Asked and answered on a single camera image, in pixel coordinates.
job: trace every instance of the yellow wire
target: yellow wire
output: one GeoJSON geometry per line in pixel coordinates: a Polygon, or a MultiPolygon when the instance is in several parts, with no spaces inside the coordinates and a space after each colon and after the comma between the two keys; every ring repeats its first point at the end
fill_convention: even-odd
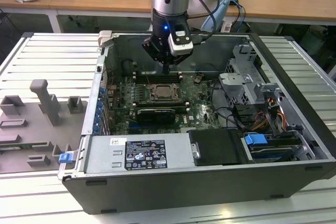
{"type": "Polygon", "coordinates": [[[268,121],[267,121],[267,119],[265,119],[260,124],[258,124],[256,127],[254,127],[252,130],[254,131],[254,130],[256,130],[256,129],[262,127],[262,126],[264,126],[267,123],[268,123],[268,121]]]}

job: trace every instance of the wooden desk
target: wooden desk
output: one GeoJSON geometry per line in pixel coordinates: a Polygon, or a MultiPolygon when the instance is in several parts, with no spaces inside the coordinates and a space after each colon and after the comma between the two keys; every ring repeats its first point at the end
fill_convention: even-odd
{"type": "MultiPolygon", "coordinates": [[[[336,0],[239,0],[246,9],[246,21],[336,25],[336,0]]],[[[54,32],[61,32],[57,15],[150,17],[151,0],[38,0],[20,4],[0,0],[0,8],[12,13],[40,13],[49,16],[54,32]]],[[[227,16],[236,16],[230,6],[227,16]]]]}
{"type": "Polygon", "coordinates": [[[245,7],[248,18],[336,21],[336,0],[239,0],[239,2],[245,7]]]}

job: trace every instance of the white label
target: white label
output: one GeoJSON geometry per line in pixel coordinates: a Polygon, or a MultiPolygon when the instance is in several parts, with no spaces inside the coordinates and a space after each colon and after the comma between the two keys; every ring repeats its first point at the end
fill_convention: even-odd
{"type": "Polygon", "coordinates": [[[21,150],[20,147],[3,147],[0,148],[0,151],[13,151],[13,150],[21,150]]]}
{"type": "Polygon", "coordinates": [[[166,163],[166,160],[157,160],[156,161],[156,164],[165,164],[165,163],[166,163]]]}
{"type": "Polygon", "coordinates": [[[176,34],[176,36],[179,36],[179,37],[185,36],[185,31],[177,31],[177,32],[175,32],[175,34],[176,34]]]}
{"type": "Polygon", "coordinates": [[[111,138],[110,145],[125,145],[127,138],[111,138]]]}

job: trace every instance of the slotted metal surface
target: slotted metal surface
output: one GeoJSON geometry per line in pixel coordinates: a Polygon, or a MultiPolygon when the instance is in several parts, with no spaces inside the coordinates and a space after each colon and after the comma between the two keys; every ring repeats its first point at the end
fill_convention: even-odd
{"type": "Polygon", "coordinates": [[[0,99],[19,95],[23,102],[37,102],[29,89],[34,79],[46,79],[48,91],[58,101],[71,95],[88,100],[96,68],[98,34],[37,34],[25,38],[0,76],[0,99]]]}
{"type": "MultiPolygon", "coordinates": [[[[336,136],[336,84],[295,42],[281,37],[261,39],[336,136]]],[[[265,65],[262,65],[262,69],[268,79],[275,82],[265,65]]]]}
{"type": "MultiPolygon", "coordinates": [[[[92,41],[97,35],[77,34],[35,34],[30,40],[73,40],[92,41]]],[[[263,37],[265,43],[272,44],[273,37],[263,37]]],[[[284,38],[277,37],[275,44],[288,43],[284,38]]],[[[96,59],[95,52],[17,52],[13,59],[96,59]]],[[[298,54],[279,53],[278,58],[302,59],[298,54]]],[[[82,69],[87,65],[76,65],[76,69],[82,69]]],[[[62,71],[62,72],[8,72],[1,69],[0,76],[1,91],[10,90],[29,91],[29,81],[33,79],[46,78],[49,88],[59,95],[63,91],[86,90],[91,87],[93,71],[62,71]]],[[[323,85],[324,80],[314,69],[288,70],[297,85],[323,85]]],[[[333,92],[316,92],[313,90],[306,94],[306,98],[316,110],[328,109],[326,102],[335,102],[333,92]]],[[[25,98],[26,102],[36,101],[36,98],[25,98]]],[[[336,120],[325,121],[330,129],[336,128],[336,120]]],[[[142,212],[125,212],[116,214],[105,214],[92,216],[84,213],[76,200],[67,192],[66,188],[58,180],[56,172],[43,172],[42,176],[31,176],[22,174],[21,178],[0,178],[0,223],[118,223],[118,224],[165,224],[165,223],[246,223],[246,224],[285,224],[285,223],[336,223],[336,177],[329,180],[319,180],[311,183],[301,191],[287,199],[260,200],[250,202],[238,202],[233,204],[219,204],[211,206],[186,207],[177,209],[162,209],[142,212]]],[[[157,192],[157,198],[153,200],[164,200],[157,192]]]]}

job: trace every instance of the blue clip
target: blue clip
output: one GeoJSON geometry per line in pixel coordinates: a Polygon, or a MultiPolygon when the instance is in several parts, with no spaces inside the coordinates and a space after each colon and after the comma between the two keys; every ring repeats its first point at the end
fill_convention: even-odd
{"type": "Polygon", "coordinates": [[[250,144],[268,144],[267,139],[263,134],[248,134],[244,137],[247,145],[250,144]]]}
{"type": "Polygon", "coordinates": [[[62,153],[59,155],[58,162],[60,164],[71,164],[72,163],[73,153],[62,153]]]}

